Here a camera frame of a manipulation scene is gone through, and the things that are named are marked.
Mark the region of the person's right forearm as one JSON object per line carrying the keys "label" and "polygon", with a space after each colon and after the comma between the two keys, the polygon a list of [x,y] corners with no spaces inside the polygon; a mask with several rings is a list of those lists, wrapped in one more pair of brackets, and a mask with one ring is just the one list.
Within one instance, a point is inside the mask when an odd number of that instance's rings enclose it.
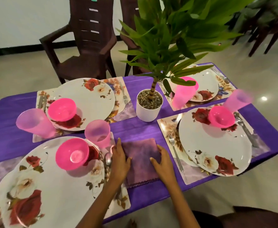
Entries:
{"label": "person's right forearm", "polygon": [[165,183],[180,228],[201,228],[176,181]]}

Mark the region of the pink translucent plastic cup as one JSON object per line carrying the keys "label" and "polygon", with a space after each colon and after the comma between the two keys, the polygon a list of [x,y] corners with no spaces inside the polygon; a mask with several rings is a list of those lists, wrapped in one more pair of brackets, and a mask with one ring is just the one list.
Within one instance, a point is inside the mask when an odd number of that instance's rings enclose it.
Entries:
{"label": "pink translucent plastic cup", "polygon": [[250,93],[242,90],[236,89],[223,103],[223,107],[227,108],[230,112],[234,113],[239,109],[251,104],[253,97]]}
{"label": "pink translucent plastic cup", "polygon": [[198,86],[177,85],[173,97],[172,106],[181,109],[196,93]]}
{"label": "pink translucent plastic cup", "polygon": [[22,112],[16,119],[16,126],[45,139],[53,137],[56,133],[56,127],[39,108],[31,108]]}
{"label": "pink translucent plastic cup", "polygon": [[110,146],[110,125],[105,120],[94,120],[84,130],[85,138],[99,147],[105,149]]}

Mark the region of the silver fork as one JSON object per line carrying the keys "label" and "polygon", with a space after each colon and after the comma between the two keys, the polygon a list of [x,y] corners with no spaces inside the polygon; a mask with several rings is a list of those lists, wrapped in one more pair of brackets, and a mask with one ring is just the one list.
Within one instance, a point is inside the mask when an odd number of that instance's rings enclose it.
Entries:
{"label": "silver fork", "polygon": [[120,85],[120,88],[121,88],[121,91],[122,91],[122,94],[123,94],[124,103],[125,103],[125,105],[127,105],[129,103],[129,99],[124,92],[123,85],[122,85],[121,82],[119,82],[119,85]]}
{"label": "silver fork", "polygon": [[175,139],[172,137],[172,135],[171,135],[170,133],[167,133],[167,137],[168,137],[168,140],[169,140],[169,142],[170,142],[170,144],[171,144],[171,146],[172,146],[172,148],[173,148],[173,150],[174,150],[175,157],[176,157],[176,161],[177,161],[177,164],[178,164],[178,166],[179,166],[179,170],[180,170],[181,172],[184,172],[183,166],[182,166],[182,164],[181,164],[181,161],[180,161],[180,159],[179,159],[179,157],[178,157],[178,154],[177,154],[177,151],[176,151],[176,149],[175,149]]}

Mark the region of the purple cloth napkin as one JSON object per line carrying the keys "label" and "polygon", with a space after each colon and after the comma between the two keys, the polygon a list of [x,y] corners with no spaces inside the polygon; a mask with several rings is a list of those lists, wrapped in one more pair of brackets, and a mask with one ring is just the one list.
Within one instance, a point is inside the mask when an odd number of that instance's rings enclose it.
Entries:
{"label": "purple cloth napkin", "polygon": [[126,188],[134,188],[159,179],[150,161],[152,157],[161,162],[161,154],[154,138],[121,143],[126,158],[131,157],[131,167],[126,177]]}

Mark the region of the purple tablecloth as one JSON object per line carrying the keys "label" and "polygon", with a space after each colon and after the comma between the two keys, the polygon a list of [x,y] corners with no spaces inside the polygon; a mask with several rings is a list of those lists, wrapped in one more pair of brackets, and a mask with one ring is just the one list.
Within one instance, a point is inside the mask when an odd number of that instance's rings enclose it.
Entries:
{"label": "purple tablecloth", "polygon": [[[0,164],[7,164],[9,160],[24,156],[39,145],[39,143],[32,142],[31,134],[19,130],[15,125],[16,118],[20,113],[34,107],[36,97],[37,92],[29,92],[0,99]],[[251,170],[278,154],[278,131],[252,104],[241,109],[240,114],[270,148],[269,152],[253,158],[248,168]],[[111,124],[111,129],[115,138],[120,137],[126,141],[155,138],[160,145],[167,145],[156,121],[147,123],[138,118],[132,118]],[[168,198],[168,191],[158,180],[131,188],[129,196],[130,209],[105,219],[104,223],[117,220],[134,211],[160,202]]]}

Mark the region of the green plant in white pot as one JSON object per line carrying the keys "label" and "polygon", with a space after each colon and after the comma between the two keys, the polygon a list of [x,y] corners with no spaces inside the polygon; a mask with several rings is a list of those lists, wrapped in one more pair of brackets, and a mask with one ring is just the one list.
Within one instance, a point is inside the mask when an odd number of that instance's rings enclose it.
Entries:
{"label": "green plant in white pot", "polygon": [[[130,38],[141,50],[120,50],[130,61],[130,66],[149,70],[139,74],[153,79],[145,97],[137,95],[136,114],[143,122],[155,120],[163,105],[163,97],[155,90],[162,82],[169,94],[168,80],[176,85],[192,86],[181,77],[199,73],[208,66],[188,68],[208,52],[220,52],[229,47],[240,33],[228,31],[225,24],[232,15],[254,0],[137,0],[140,16],[134,16],[136,30],[120,20],[119,32]],[[157,93],[162,103],[151,103]]]}

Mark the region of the person's left forearm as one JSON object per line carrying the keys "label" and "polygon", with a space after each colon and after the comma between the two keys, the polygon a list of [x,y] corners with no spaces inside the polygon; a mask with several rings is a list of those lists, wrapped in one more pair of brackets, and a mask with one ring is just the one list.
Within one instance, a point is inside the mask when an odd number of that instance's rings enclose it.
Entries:
{"label": "person's left forearm", "polygon": [[106,212],[120,186],[121,183],[109,181],[76,228],[101,228]]}

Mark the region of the white floral dinner plate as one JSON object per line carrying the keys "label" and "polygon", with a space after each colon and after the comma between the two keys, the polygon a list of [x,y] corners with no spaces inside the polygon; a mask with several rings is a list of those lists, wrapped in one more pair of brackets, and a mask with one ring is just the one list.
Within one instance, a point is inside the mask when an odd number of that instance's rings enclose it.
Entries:
{"label": "white floral dinner plate", "polygon": [[21,158],[0,181],[0,228],[75,228],[99,196],[105,168],[99,158],[73,170],[56,163],[55,138]]}
{"label": "white floral dinner plate", "polygon": [[236,121],[228,128],[210,124],[210,107],[194,108],[179,122],[180,142],[199,167],[218,176],[235,176],[244,172],[252,158],[252,144]]}
{"label": "white floral dinner plate", "polygon": [[218,94],[219,84],[216,80],[214,72],[209,68],[199,73],[188,75],[195,79],[198,83],[198,89],[189,101],[206,102]]}
{"label": "white floral dinner plate", "polygon": [[[50,105],[61,98],[72,99],[77,106],[75,116],[66,122],[59,122],[48,113]],[[50,94],[46,104],[46,115],[55,127],[76,132],[84,130],[94,120],[105,120],[114,105],[114,91],[108,84],[94,78],[79,78],[62,84]]]}

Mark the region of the person's right hand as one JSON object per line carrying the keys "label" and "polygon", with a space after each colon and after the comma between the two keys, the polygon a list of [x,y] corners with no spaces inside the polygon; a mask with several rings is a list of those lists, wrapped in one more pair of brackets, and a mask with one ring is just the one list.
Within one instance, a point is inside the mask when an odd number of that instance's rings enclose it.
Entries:
{"label": "person's right hand", "polygon": [[173,169],[173,163],[166,149],[157,145],[158,151],[161,154],[161,170],[156,171],[160,180],[165,184],[167,189],[173,189],[178,187],[178,183],[175,177]]}

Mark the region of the brown plastic chair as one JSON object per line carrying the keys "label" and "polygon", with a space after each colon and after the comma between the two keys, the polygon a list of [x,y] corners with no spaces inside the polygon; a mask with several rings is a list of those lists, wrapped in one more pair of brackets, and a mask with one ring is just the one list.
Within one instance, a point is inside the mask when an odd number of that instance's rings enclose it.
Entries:
{"label": "brown plastic chair", "polygon": [[232,32],[245,34],[251,29],[253,34],[248,42],[256,41],[248,55],[249,57],[255,53],[267,37],[268,31],[277,19],[278,0],[255,0],[240,11]]}
{"label": "brown plastic chair", "polygon": [[[113,29],[114,0],[69,0],[68,24],[40,39],[61,84],[79,78],[116,77],[111,49],[117,43]],[[72,32],[79,56],[60,62],[53,42]]]}
{"label": "brown plastic chair", "polygon": [[[136,30],[134,16],[140,16],[137,0],[120,0],[122,10],[122,21],[133,30]],[[130,38],[120,34],[122,41],[127,45],[128,50],[141,50]],[[133,68],[133,75],[148,73],[149,70],[137,66],[130,66],[126,64],[125,76],[128,76],[131,68]]]}

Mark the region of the silver spoon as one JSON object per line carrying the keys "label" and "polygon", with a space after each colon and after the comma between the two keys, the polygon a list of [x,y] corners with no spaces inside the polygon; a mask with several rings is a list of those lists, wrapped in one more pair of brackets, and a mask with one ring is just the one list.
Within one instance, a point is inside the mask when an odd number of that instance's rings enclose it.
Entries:
{"label": "silver spoon", "polygon": [[259,148],[259,145],[256,141],[256,139],[252,136],[252,134],[250,133],[250,131],[248,130],[248,128],[246,127],[243,119],[240,118],[240,114],[238,112],[234,112],[233,113],[234,117],[235,117],[235,121],[242,127],[242,129],[244,130],[245,134],[247,135],[249,141],[251,142],[252,146],[255,148]]}
{"label": "silver spoon", "polygon": [[212,70],[213,72],[215,72],[218,76],[220,76],[220,77],[224,80],[224,82],[225,82],[226,84],[229,84],[229,83],[230,83],[230,80],[229,80],[224,74],[220,73],[219,71],[217,71],[217,70],[214,69],[214,68],[211,68],[211,70]]}
{"label": "silver spoon", "polygon": [[111,173],[111,162],[112,162],[112,153],[107,152],[104,155],[104,164],[105,164],[105,183],[108,182],[110,173]]}

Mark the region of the person's left hand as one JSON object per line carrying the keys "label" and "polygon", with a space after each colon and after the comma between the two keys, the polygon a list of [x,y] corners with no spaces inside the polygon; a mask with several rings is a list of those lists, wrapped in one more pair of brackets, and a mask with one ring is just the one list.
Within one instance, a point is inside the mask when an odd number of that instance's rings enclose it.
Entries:
{"label": "person's left hand", "polygon": [[118,138],[116,145],[112,148],[111,173],[108,181],[108,185],[112,190],[117,191],[127,177],[129,171],[124,170],[126,160],[121,139]]}

